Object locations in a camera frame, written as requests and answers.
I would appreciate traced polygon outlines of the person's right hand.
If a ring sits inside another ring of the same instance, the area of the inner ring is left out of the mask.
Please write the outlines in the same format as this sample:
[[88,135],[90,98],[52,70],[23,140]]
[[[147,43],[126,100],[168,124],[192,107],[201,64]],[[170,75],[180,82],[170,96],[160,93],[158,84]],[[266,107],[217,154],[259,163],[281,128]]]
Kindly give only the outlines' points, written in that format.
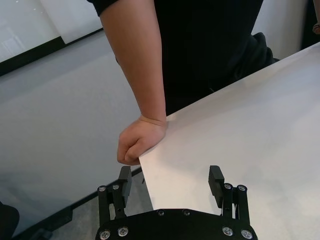
[[140,116],[118,138],[117,161],[124,165],[140,164],[139,157],[157,145],[166,134],[167,121]]

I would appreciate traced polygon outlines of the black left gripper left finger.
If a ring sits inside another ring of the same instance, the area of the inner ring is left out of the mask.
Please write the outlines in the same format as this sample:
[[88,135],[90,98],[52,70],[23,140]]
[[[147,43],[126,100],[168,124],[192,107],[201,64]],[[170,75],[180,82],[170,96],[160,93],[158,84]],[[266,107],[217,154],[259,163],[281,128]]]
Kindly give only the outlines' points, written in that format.
[[99,226],[111,221],[110,205],[113,205],[115,218],[126,216],[125,208],[132,186],[132,172],[130,166],[123,166],[118,179],[110,185],[98,187]]

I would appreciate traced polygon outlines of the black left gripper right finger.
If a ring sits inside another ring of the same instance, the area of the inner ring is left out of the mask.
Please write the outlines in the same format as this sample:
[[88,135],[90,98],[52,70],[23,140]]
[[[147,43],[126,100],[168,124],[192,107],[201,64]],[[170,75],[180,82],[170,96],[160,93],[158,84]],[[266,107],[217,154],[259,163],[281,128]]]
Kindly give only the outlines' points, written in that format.
[[232,186],[225,182],[225,178],[219,166],[209,167],[208,184],[215,198],[217,207],[221,209],[221,215],[227,218],[233,217],[235,207],[235,219],[250,223],[247,187],[244,185]]

